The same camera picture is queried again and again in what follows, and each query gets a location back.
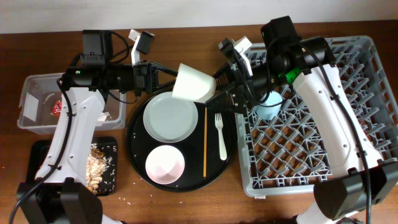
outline clear plastic container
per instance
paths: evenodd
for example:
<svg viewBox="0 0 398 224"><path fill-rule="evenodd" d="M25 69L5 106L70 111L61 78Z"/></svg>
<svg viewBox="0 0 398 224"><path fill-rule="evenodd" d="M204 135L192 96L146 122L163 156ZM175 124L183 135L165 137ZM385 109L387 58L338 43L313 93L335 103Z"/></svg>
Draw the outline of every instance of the clear plastic container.
<svg viewBox="0 0 398 224"><path fill-rule="evenodd" d="M53 134L57 127L58 117L52 115L52 108L57 100L62 99L61 91L57 85L57 79L62 73L31 75L25 79L22 88L19 108L21 113L17 121L18 127L27 129L36 134ZM123 101L126 94L121 94L117 90L111 91ZM126 122L126 105L109 97L104 113L109 116L105 121L97 121L95 131L111 129L122 129Z"/></svg>

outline white bracket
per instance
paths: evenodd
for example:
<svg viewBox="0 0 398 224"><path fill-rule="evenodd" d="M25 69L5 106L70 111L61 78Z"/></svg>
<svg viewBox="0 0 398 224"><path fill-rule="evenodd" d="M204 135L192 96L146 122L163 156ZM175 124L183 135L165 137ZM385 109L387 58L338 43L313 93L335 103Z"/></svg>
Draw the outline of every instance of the white bracket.
<svg viewBox="0 0 398 224"><path fill-rule="evenodd" d="M134 66L135 64L137 64L140 61L139 51L137 50L137 46L138 46L140 37L141 37L140 32L133 30L133 29L130 30L129 39L134 41L134 46L132 46L132 50L131 50L131 65L132 66Z"/></svg>
<svg viewBox="0 0 398 224"><path fill-rule="evenodd" d="M247 50L250 49L251 47L251 42L250 40L244 36L241 39L239 39L238 41L234 42L234 48L235 50L240 54L240 56L243 58L243 62L246 66L246 68L249 71L249 76L252 77L253 76L253 72L251 70L251 66L250 66L250 61L249 59L246 57L246 54L244 54Z"/></svg>

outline white paper cup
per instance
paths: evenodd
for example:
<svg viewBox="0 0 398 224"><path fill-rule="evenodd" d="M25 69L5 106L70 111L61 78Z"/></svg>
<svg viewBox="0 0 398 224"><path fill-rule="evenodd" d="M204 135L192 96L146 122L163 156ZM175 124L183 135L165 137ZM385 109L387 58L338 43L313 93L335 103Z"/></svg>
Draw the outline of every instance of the white paper cup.
<svg viewBox="0 0 398 224"><path fill-rule="evenodd" d="M181 63L172 98L204 103L214 95L216 86L213 77Z"/></svg>

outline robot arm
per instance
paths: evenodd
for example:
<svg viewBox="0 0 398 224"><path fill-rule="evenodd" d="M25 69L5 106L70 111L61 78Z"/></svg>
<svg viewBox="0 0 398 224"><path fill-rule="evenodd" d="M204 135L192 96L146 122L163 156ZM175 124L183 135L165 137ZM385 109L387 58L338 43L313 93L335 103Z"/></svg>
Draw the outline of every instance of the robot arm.
<svg viewBox="0 0 398 224"><path fill-rule="evenodd" d="M139 56L136 51L148 53L152 38L152 34L139 34L132 54ZM137 98L143 91L152 93L173 84L160 85L157 78L159 70L170 75L176 75L177 72L155 62L137 62L137 57L133 58L134 66L111 63L110 40L106 30L83 31L85 53L80 57L83 66L77 68L71 65L59 80L58 85L64 94L62 111L49 152L35 178L38 182L44 180L43 184L21 183L18 188L18 198L28 195L27 199L17 204L29 223L65 220L70 223L121 223L103 215L101 201L86 188L87 157L96 122L110 90L122 93L134 90ZM36 187L34 194L27 194L33 186Z"/></svg>
<svg viewBox="0 0 398 224"><path fill-rule="evenodd" d="M398 163L383 162L367 139L327 42L322 37L300 40L289 17L272 20L261 32L267 54L260 69L247 66L233 40L220 43L229 67L213 76L219 92L206 101L206 107L245 113L247 102L263 103L257 100L259 93L265 91L267 96L272 87L293 85L322 136L334 178L315 184L316 202L295 222L332 224L365 208L370 211L370 204L381 202L397 183Z"/></svg>

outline red wrapper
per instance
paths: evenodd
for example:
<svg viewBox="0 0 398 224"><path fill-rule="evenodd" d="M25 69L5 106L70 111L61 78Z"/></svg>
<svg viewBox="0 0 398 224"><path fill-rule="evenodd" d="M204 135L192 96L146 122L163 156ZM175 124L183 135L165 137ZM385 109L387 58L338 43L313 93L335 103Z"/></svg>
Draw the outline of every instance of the red wrapper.
<svg viewBox="0 0 398 224"><path fill-rule="evenodd" d="M61 116L61 110L62 110L62 102L58 100L55 102L54 107L52 108L52 115L60 117Z"/></svg>

